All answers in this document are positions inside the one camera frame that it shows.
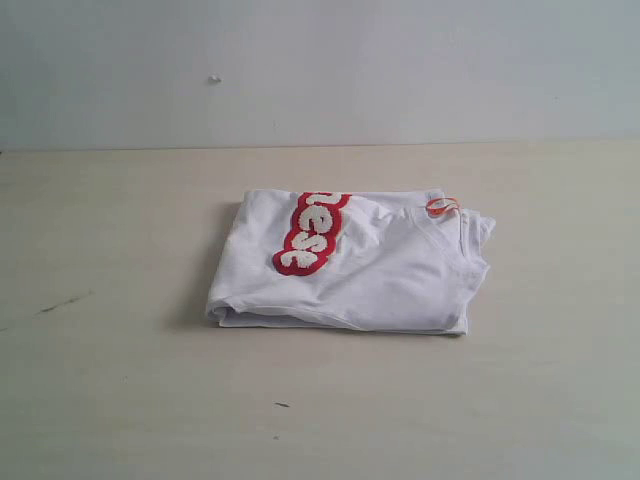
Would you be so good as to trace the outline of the white t-shirt red lettering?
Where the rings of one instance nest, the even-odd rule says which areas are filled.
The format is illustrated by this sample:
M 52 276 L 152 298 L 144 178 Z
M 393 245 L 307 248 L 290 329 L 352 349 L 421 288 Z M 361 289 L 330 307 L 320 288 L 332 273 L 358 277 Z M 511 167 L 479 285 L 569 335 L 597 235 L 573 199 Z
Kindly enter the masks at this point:
M 494 226 L 437 189 L 250 191 L 206 312 L 222 327 L 461 336 Z

